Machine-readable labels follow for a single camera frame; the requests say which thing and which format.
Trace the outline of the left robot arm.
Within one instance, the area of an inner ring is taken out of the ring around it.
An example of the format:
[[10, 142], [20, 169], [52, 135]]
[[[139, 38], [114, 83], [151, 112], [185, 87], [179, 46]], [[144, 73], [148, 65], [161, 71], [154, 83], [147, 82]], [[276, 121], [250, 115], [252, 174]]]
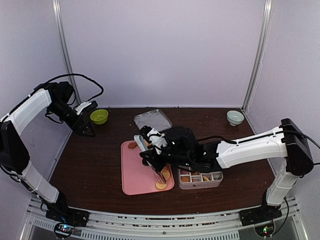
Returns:
[[91, 97], [72, 107], [69, 100], [73, 92], [67, 81], [41, 83], [0, 120], [0, 165], [12, 179], [54, 205], [51, 211], [61, 222], [69, 221], [72, 211], [66, 207], [64, 194], [34, 163], [52, 156], [53, 141], [60, 130], [83, 137], [96, 135], [84, 113], [95, 109], [97, 102]]

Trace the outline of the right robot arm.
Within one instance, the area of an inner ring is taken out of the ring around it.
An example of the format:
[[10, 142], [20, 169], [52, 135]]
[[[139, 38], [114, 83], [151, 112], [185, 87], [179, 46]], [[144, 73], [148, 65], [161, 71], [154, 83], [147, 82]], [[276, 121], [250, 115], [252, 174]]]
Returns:
[[140, 157], [160, 181], [162, 170], [172, 165], [186, 172], [221, 172], [240, 164], [262, 159], [284, 158], [285, 162], [256, 210], [259, 220], [268, 220], [279, 209], [298, 178], [312, 171], [315, 163], [309, 147], [310, 138], [289, 118], [264, 133], [235, 140], [222, 136], [196, 139], [190, 128], [176, 126], [165, 132], [145, 125], [134, 136]]

